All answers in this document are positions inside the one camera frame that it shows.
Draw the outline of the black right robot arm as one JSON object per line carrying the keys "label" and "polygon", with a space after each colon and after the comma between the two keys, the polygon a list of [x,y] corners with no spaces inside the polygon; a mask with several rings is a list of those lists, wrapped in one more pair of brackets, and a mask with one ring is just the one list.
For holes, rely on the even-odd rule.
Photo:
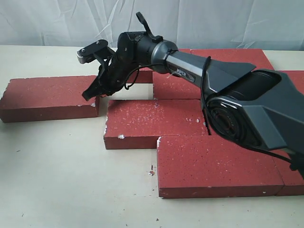
{"label": "black right robot arm", "polygon": [[100,63],[97,77],[82,94],[84,99],[127,88],[131,74],[141,68],[171,74],[199,88],[209,131],[271,156],[282,149],[290,169],[304,172],[304,96],[288,74],[187,54],[148,31],[121,33],[117,50],[98,40],[80,49],[77,58],[81,64]]}

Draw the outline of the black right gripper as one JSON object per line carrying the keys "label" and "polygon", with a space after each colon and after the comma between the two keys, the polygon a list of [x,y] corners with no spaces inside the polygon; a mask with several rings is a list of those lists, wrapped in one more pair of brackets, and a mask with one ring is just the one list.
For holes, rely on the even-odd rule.
{"label": "black right gripper", "polygon": [[109,60],[100,66],[99,73],[91,85],[82,93],[85,100],[90,100],[97,96],[111,96],[120,91],[125,83],[129,74],[138,67],[136,61],[124,61],[115,53]]}

